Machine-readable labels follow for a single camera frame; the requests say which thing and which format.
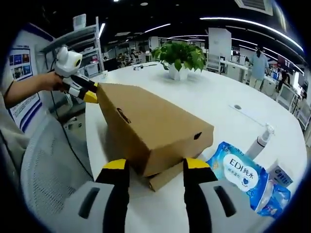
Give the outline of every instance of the cable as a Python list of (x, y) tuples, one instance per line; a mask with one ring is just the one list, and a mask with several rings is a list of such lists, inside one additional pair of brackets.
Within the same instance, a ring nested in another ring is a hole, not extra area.
[[(56, 61), (56, 59), (54, 59), (54, 61), (52, 62), (50, 72), (52, 71), (52, 67), (53, 67), (53, 64), (54, 64), (55, 61)], [(51, 96), (52, 96), (52, 101), (53, 101), (53, 105), (54, 105), (54, 109), (55, 109), (56, 116), (57, 116), (57, 118), (59, 118), (59, 115), (58, 115), (58, 112), (57, 112), (57, 109), (56, 109), (56, 104), (55, 104), (53, 92), (50, 91), (50, 93), (51, 93)], [(69, 145), (69, 147), (70, 147), (72, 153), (74, 154), (74, 156), (76, 157), (76, 159), (79, 161), (79, 163), (80, 163), (80, 165), (83, 167), (84, 171), (90, 176), (90, 178), (93, 179), (93, 176), (88, 172), (88, 170), (86, 169), (86, 167), (83, 165), (83, 163), (81, 162), (81, 160), (78, 158), (77, 154), (74, 152), (74, 150), (73, 150), (73, 148), (72, 148), (72, 146), (71, 146), (71, 143), (70, 143), (70, 141), (69, 141), (69, 138), (68, 138), (68, 135), (67, 135), (67, 132), (66, 132), (64, 126), (63, 126), (62, 124), (60, 124), (60, 125), (61, 125), (61, 127), (62, 127), (62, 129), (63, 129), (63, 132), (64, 132), (64, 134), (65, 134), (65, 137), (66, 137), (66, 139), (67, 139), (68, 145)]]

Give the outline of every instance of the white bottle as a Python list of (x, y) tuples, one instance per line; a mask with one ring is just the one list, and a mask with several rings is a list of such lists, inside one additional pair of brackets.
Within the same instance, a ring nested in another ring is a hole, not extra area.
[(262, 135), (259, 135), (248, 151), (245, 153), (250, 159), (255, 159), (257, 155), (265, 148), (271, 135), (274, 134), (274, 129), (271, 125), (266, 124), (266, 130)]

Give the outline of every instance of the plastic packaging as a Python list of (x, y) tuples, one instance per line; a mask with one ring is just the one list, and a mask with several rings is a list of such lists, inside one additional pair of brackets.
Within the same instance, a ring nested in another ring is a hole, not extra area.
[(216, 153), (207, 161), (216, 177), (227, 179), (249, 196), (256, 210), (268, 184), (269, 174), (229, 143), (219, 144)]
[(269, 180), (256, 212), (261, 216), (277, 218), (283, 212), (290, 198), (291, 192), (287, 188)]

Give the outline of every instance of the mesh chair back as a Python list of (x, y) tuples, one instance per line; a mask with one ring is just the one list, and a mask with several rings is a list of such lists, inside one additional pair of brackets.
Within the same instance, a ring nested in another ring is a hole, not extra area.
[[(70, 135), (69, 141), (90, 172), (86, 142)], [(47, 116), (38, 125), (24, 154), (21, 187), (33, 214), (53, 230), (55, 215), (64, 201), (85, 182), (92, 180), (70, 150), (60, 123)]]

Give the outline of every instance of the human arm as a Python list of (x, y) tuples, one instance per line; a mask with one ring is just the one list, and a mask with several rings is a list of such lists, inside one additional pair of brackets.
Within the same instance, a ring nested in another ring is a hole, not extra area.
[(52, 91), (62, 85), (62, 79), (55, 73), (39, 74), (23, 81), (12, 82), (3, 95), (6, 108), (12, 108), (39, 91)]

